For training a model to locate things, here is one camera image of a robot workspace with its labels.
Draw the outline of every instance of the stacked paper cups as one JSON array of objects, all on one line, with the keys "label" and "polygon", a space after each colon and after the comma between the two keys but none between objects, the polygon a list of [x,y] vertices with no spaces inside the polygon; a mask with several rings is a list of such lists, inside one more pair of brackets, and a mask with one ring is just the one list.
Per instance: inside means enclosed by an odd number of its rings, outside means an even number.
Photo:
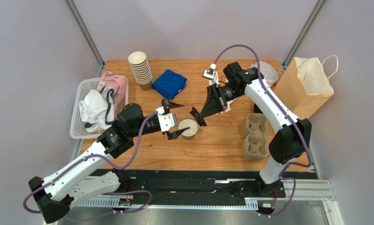
[{"label": "stacked paper cups", "polygon": [[152,74],[146,54],[143,52],[134,52],[129,55],[128,60],[140,88],[143,91],[151,90]]}]

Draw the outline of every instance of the white handle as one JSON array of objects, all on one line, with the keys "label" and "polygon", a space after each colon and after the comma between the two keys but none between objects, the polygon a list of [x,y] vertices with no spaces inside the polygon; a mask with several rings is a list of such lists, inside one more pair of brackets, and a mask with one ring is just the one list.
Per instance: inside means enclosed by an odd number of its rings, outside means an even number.
[{"label": "white handle", "polygon": [[304,62],[306,62],[306,61],[309,61],[309,64],[307,65],[306,73],[305,73],[305,75],[304,75],[304,77],[303,77],[303,79],[302,79],[302,82],[305,81],[305,77],[306,77],[307,71],[309,70],[309,67],[310,67],[310,60],[304,60],[304,61],[301,63],[301,65],[298,67],[298,68],[301,68],[302,64],[304,64]]},{"label": "white handle", "polygon": [[322,62],[322,69],[323,69],[323,64],[324,64],[324,61],[326,60],[326,59],[328,59],[328,58],[330,58],[330,57],[335,57],[336,59],[337,59],[337,67],[336,67],[336,70],[335,70],[335,72],[334,73],[332,73],[328,78],[327,78],[327,80],[329,80],[330,79],[330,77],[332,76],[332,75],[334,75],[337,71],[338,71],[338,57],[336,56],[336,55],[331,55],[331,56],[329,56],[329,57],[327,57],[327,58],[325,58],[324,60],[323,60],[323,62]]}]

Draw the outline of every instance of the brown paper bag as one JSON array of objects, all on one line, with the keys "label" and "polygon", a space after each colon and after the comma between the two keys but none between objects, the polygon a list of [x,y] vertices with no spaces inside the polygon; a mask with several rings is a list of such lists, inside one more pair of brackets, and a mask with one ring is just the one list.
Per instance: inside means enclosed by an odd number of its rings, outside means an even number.
[{"label": "brown paper bag", "polygon": [[[331,56],[337,59],[337,69],[327,77],[323,63]],[[313,115],[334,94],[329,78],[338,70],[338,58],[331,56],[323,63],[317,57],[295,57],[274,89],[284,105],[301,119]]]}]

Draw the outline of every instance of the cup rim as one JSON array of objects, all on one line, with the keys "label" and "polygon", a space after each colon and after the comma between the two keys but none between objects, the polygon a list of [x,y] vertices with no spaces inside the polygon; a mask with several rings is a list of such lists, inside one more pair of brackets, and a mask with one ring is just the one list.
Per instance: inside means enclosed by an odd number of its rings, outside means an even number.
[{"label": "cup rim", "polygon": [[186,137],[194,136],[194,135],[197,133],[197,131],[198,131],[198,125],[197,125],[197,123],[196,123],[194,120],[191,120],[191,119],[183,120],[183,121],[180,122],[180,124],[179,124],[179,130],[180,130],[180,125],[181,125],[184,121],[192,121],[192,122],[194,122],[195,126],[194,126],[194,129],[193,129],[193,130],[195,130],[195,131],[194,131],[194,133],[193,133],[192,135],[184,135],[184,134],[183,134],[184,132],[181,133],[181,135],[186,136]]},{"label": "cup rim", "polygon": [[133,67],[133,66],[130,65],[130,67],[132,68],[132,70],[141,70],[141,69],[149,68],[150,65],[149,64],[142,64],[141,66],[138,66],[138,67]]},{"label": "cup rim", "polygon": [[127,60],[129,61],[129,63],[133,64],[133,65],[142,64],[146,59],[147,59],[147,55],[145,53],[143,53],[143,52],[140,52],[140,51],[133,52],[127,58]]},{"label": "cup rim", "polygon": [[138,84],[141,84],[141,85],[144,85],[144,84],[148,84],[148,83],[150,83],[151,81],[152,81],[152,79],[148,80],[148,82],[146,82],[146,83],[139,83],[138,81],[137,81],[137,83],[138,83]]},{"label": "cup rim", "polygon": [[146,80],[149,80],[149,79],[152,80],[152,77],[148,76],[148,77],[145,77],[145,78],[137,78],[136,81],[146,81]]},{"label": "cup rim", "polygon": [[152,76],[152,74],[150,72],[147,72],[147,73],[144,73],[144,74],[134,74],[135,77],[137,78],[144,78],[144,77],[147,77],[147,76]]},{"label": "cup rim", "polygon": [[142,71],[133,71],[133,74],[141,75],[141,74],[146,74],[150,71],[151,71],[150,68],[146,68],[145,70],[142,70]]},{"label": "cup rim", "polygon": [[152,77],[147,77],[145,79],[138,79],[138,80],[136,79],[137,82],[146,82],[146,81],[150,81],[150,80],[152,81]]}]

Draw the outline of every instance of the paper bag handle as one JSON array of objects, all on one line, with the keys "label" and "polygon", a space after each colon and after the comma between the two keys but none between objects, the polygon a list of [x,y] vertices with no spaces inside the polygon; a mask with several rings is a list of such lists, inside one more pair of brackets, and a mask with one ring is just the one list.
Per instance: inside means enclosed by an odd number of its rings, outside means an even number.
[{"label": "paper bag handle", "polygon": [[335,72],[334,73],[332,73],[328,78],[327,78],[327,80],[329,80],[330,79],[330,77],[332,76],[332,75],[334,75],[337,71],[338,71],[338,57],[336,56],[336,55],[331,55],[331,56],[329,56],[329,57],[327,57],[327,58],[325,58],[324,60],[323,60],[323,62],[322,62],[322,69],[323,69],[323,64],[324,64],[324,61],[326,60],[326,59],[328,59],[328,58],[330,58],[330,57],[335,57],[336,59],[337,59],[337,67],[336,67],[336,70],[335,70]]},{"label": "paper bag handle", "polygon": [[98,82],[98,86],[97,86],[97,90],[98,90],[98,92],[101,92],[102,88],[105,87],[105,78],[106,78],[106,75],[107,75],[107,74],[111,74],[111,75],[113,75],[113,72],[111,72],[111,71],[104,71],[104,72],[103,72],[103,74],[102,74],[102,76],[101,76],[101,79],[100,79],[100,81]]},{"label": "paper bag handle", "polygon": [[307,68],[306,68],[306,73],[305,73],[304,77],[302,78],[302,82],[305,81],[305,77],[306,77],[307,71],[309,70],[309,67],[310,67],[310,60],[309,60],[309,59],[304,60],[304,61],[301,63],[301,65],[298,67],[298,69],[301,68],[302,64],[304,64],[304,62],[306,62],[306,61],[309,61],[309,63],[308,63]]}]

